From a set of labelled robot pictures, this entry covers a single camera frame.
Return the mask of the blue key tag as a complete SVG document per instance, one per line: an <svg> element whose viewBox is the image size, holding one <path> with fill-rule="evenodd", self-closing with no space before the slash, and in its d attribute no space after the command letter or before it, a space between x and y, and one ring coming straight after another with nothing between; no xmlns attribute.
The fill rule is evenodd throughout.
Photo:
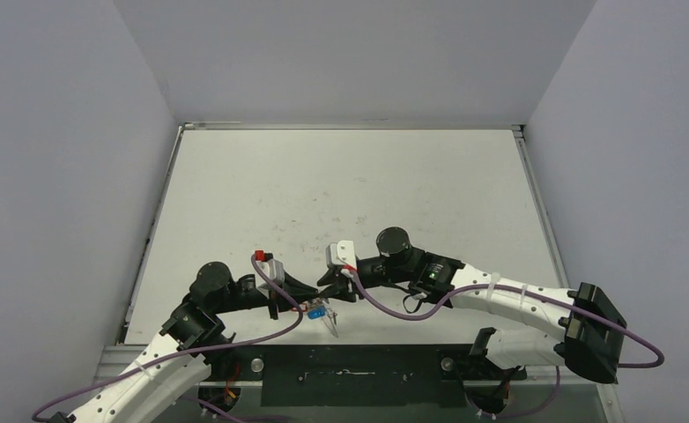
<svg viewBox="0 0 689 423"><path fill-rule="evenodd" d="M326 308L311 308L307 312L307 317L310 320L314 320L314 319L322 318L322 317L326 316L326 314L327 314Z"/></svg>

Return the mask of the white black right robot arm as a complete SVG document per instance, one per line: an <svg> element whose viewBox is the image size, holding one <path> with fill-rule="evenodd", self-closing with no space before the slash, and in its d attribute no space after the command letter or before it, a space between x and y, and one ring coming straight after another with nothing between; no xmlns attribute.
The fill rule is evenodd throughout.
<svg viewBox="0 0 689 423"><path fill-rule="evenodd" d="M354 302L375 287L404 288L419 301L473 309L521 324L481 329L469 354L471 371L489 378L501 369L564 366L597 383L617 380L626 320L599 286L576 289L524 284L412 245L398 226L376 238L377 256L359 258L352 241L331 243L328 270L316 284L326 298Z"/></svg>

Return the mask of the silver metal key plate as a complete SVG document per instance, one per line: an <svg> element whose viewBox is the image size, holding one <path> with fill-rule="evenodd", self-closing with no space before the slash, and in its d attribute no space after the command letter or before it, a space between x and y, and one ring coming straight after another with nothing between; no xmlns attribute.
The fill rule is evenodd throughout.
<svg viewBox="0 0 689 423"><path fill-rule="evenodd" d="M329 300L323 299L323 298L312 299L312 300L304 302L302 304L302 307L304 308L305 316L307 316L307 312L311 308L326 308L326 311L327 311L326 316L324 316L322 318L314 319L312 321L321 322L326 327L326 329L328 330L328 332L330 333L330 335L332 337L339 338L339 333L337 330L337 312L330 305Z"/></svg>

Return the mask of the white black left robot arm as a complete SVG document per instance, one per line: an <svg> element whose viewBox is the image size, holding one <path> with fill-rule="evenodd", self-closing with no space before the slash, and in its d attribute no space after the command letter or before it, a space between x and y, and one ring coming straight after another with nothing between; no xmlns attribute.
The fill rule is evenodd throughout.
<svg viewBox="0 0 689 423"><path fill-rule="evenodd" d="M47 403L47 408L86 393L92 399L70 412L55 412L50 422L151 422L191 386L233 370L236 349L279 338L304 318L302 304L319 296L316 288L290 277L269 254L254 259L255 273L240 279L221 262L203 265L188 294L143 351L117 376ZM294 310L296 320L270 335L238 341L227 336L220 314L266 308L276 319Z"/></svg>

